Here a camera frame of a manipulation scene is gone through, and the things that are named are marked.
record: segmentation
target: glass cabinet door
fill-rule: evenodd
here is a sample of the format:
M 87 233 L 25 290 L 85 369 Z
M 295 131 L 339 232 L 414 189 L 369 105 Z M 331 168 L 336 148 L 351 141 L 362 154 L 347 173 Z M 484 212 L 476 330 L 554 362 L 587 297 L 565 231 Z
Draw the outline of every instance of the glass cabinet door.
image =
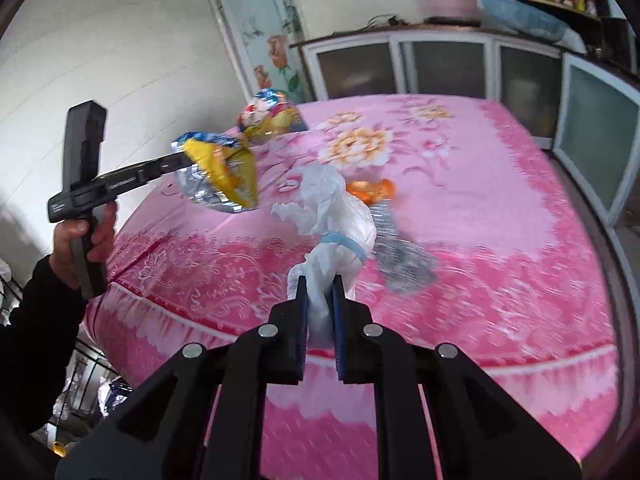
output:
M 397 91 L 387 43 L 321 52 L 318 62 L 329 99 Z
M 413 41 L 402 55 L 409 92 L 486 97 L 483 43 Z
M 604 210 L 616 218 L 619 210 L 614 202 L 632 158 L 640 107 L 582 68 L 571 66 L 569 78 L 566 121 L 558 149 L 593 189 Z
M 534 137 L 556 134 L 562 60 L 508 46 L 500 47 L 500 102 Z

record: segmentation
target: bed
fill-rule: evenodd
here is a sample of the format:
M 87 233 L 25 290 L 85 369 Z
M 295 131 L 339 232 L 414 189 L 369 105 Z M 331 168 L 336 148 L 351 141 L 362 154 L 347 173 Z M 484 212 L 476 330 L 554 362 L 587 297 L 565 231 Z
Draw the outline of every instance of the bed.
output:
M 609 426 L 617 352 L 598 258 L 528 132 L 498 103 L 362 96 L 301 106 L 309 132 L 255 148 L 260 208 L 230 216 L 165 178 L 126 222 L 107 293 L 86 328 L 133 385 L 188 342 L 212 348 L 263 323 L 317 242 L 273 216 L 300 170 L 388 178 L 400 230 L 437 259 L 438 281 L 398 296 L 368 260 L 356 299 L 413 344 L 458 345 L 576 458 Z M 270 385 L 262 474 L 377 477 L 372 388 L 337 381 L 312 351 L 300 386 Z

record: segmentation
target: white cabinet frame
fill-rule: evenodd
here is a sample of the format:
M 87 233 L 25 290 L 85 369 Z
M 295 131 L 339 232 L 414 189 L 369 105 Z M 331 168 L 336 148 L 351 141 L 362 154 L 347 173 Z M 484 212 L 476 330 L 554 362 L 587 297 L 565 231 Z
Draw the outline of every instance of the white cabinet frame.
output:
M 562 137 L 564 136 L 564 127 L 566 125 L 566 119 L 568 115 L 569 96 L 571 89 L 571 70 L 572 67 L 576 67 L 586 73 L 596 77 L 608 86 L 615 88 L 622 95 L 633 101 L 638 105 L 638 119 L 636 122 L 636 132 L 634 134 L 634 140 L 631 145 L 631 153 L 629 155 L 626 168 L 622 174 L 622 180 L 618 186 L 616 194 L 610 208 L 606 208 L 602 203 L 597 193 L 591 187 L 591 184 L 582 176 L 582 173 L 577 166 L 571 160 L 571 157 L 562 150 Z M 602 220 L 603 224 L 607 227 L 613 227 L 622 213 L 622 209 L 625 206 L 626 199 L 631 192 L 636 174 L 638 174 L 638 168 L 640 168 L 640 92 L 633 86 L 622 81 L 617 76 L 607 72 L 606 70 L 595 66 L 589 61 L 573 56 L 572 54 L 565 53 L 562 61 L 562 94 L 560 99 L 560 114 L 558 117 L 558 129 L 556 131 L 556 140 L 554 142 L 554 153 L 556 157 L 562 162 L 566 170 L 578 183 L 578 186 L 582 189 L 597 215 Z
M 497 38 L 494 40 L 492 49 L 492 58 L 494 60 L 494 100 L 500 102 L 502 99 L 502 48 L 513 48 L 515 50 L 524 50 L 525 52 L 532 52 L 534 54 L 540 54 L 540 56 L 552 57 L 554 59 L 561 59 L 562 53 L 560 49 L 554 46 L 546 46 L 540 43 L 534 43 L 533 41 L 518 40 L 516 38 Z M 533 140 L 536 141 L 538 146 L 543 150 L 550 150 L 554 140 L 547 137 L 533 136 Z
M 484 92 L 486 99 L 500 102 L 502 93 L 502 71 L 500 48 L 503 46 L 526 50 L 542 56 L 555 59 L 561 58 L 561 51 L 554 46 L 535 43 L 533 41 L 507 38 L 497 34 L 487 34 L 474 31 L 457 30 L 399 30 L 386 32 L 370 32 L 366 34 L 354 34 L 341 38 L 328 38 L 327 40 L 308 43 L 302 46 L 302 53 L 309 69 L 311 84 L 316 91 L 319 101 L 329 98 L 322 69 L 318 60 L 318 54 L 342 50 L 354 46 L 367 46 L 373 44 L 387 44 L 394 70 L 396 91 L 398 93 L 417 93 L 417 73 L 415 70 L 404 70 L 405 63 L 411 67 L 414 63 L 414 50 L 412 43 L 433 41 L 437 43 L 476 43 L 484 46 Z M 534 137 L 536 142 L 545 149 L 551 148 L 551 139 Z

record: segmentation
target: wooden shelf top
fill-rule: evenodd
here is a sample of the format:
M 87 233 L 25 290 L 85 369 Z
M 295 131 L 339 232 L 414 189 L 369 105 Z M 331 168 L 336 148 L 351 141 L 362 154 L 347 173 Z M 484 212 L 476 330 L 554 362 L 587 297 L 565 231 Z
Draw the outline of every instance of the wooden shelf top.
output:
M 531 2 L 534 4 L 537 4 L 540 7 L 545 7 L 545 6 L 549 6 L 549 7 L 555 7 L 556 9 L 562 9 L 562 10 L 566 10 L 567 12 L 570 12 L 572 14 L 576 14 L 578 16 L 582 16 L 584 18 L 586 18 L 587 20 L 592 20 L 594 22 L 599 22 L 600 19 L 599 18 L 594 18 L 593 16 L 588 15 L 586 12 L 580 12 L 579 10 L 574 9 L 573 7 L 569 7 L 563 4 L 556 4 L 555 2 L 550 2 L 548 0 L 519 0 L 521 2 Z

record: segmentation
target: snack bag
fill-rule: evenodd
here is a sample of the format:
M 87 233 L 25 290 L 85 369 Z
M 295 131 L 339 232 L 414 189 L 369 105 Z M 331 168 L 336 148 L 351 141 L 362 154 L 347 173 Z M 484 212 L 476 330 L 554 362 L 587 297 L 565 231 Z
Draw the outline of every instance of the snack bag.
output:
M 258 205 L 254 154 L 242 139 L 222 134 L 190 132 L 172 143 L 174 152 L 185 152 L 194 166 L 178 170 L 178 183 L 196 203 L 239 212 Z M 241 208 L 216 207 L 233 202 Z
M 238 117 L 238 130 L 251 146 L 263 144 L 279 134 L 308 129 L 287 95 L 271 88 L 260 90 Z

